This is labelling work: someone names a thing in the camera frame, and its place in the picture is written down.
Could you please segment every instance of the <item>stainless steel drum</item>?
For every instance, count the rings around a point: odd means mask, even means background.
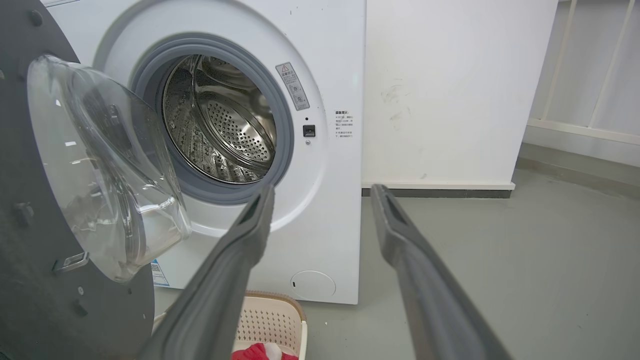
[[[163,92],[163,119],[182,157],[225,183],[256,182],[276,149],[271,108],[253,81],[209,56],[184,58]]]

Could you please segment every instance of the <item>barcode label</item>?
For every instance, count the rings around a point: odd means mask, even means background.
[[[154,285],[169,286],[169,282],[164,277],[164,273],[158,264],[158,260],[151,261],[151,272],[154,276]]]

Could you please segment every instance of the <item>washing machine door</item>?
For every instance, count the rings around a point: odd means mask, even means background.
[[[0,359],[133,358],[191,231],[160,122],[38,0],[2,2],[0,49]]]

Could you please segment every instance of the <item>gray round object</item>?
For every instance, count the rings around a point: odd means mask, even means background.
[[[130,88],[158,114],[163,110],[163,89],[172,71],[188,56],[210,56],[241,71],[250,79],[269,104],[273,114],[277,146],[269,170],[260,181],[226,183],[203,174],[185,161],[180,150],[166,134],[180,188],[196,199],[217,204],[243,204],[264,184],[276,185],[287,172],[293,155],[294,129],[285,95],[276,79],[249,52],[238,45],[210,34],[183,34],[167,39],[151,50],[140,62]]]
[[[42,21],[33,22],[37,11]],[[109,280],[89,261],[55,274],[83,252],[51,191],[36,146],[26,79],[31,61],[77,56],[39,0],[0,5],[0,352],[12,359],[134,359],[151,335],[151,267],[127,284]],[[78,292],[83,287],[84,295]]]

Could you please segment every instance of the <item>gray floor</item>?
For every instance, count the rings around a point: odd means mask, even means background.
[[[509,200],[401,199],[515,359],[640,358],[640,201],[517,170]],[[360,303],[304,302],[308,360],[411,359],[362,199]],[[156,290],[156,313],[179,294]]]

